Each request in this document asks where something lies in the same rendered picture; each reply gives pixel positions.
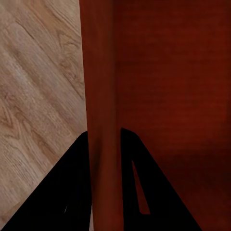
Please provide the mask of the storage box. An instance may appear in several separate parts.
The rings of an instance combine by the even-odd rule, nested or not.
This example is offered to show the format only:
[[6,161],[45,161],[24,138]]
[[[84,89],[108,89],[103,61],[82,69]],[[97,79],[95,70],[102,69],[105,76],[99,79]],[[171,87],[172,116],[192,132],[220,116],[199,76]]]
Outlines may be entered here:
[[[202,231],[231,231],[231,0],[79,0],[94,231],[124,231],[121,129]],[[139,210],[150,210],[132,160]]]

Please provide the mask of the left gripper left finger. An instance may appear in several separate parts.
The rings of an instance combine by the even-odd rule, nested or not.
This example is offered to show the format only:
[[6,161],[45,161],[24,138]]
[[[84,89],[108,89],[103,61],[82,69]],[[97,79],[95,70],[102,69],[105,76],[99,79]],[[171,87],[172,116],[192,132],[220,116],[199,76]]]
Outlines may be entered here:
[[88,131],[82,133],[1,231],[89,231]]

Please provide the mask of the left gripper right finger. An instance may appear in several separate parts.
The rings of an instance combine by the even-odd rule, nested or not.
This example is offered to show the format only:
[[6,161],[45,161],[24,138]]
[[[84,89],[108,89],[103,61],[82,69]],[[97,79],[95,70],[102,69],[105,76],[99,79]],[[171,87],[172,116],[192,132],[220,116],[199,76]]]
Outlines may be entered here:
[[[132,160],[150,210],[139,210]],[[139,136],[121,129],[124,231],[202,231]]]

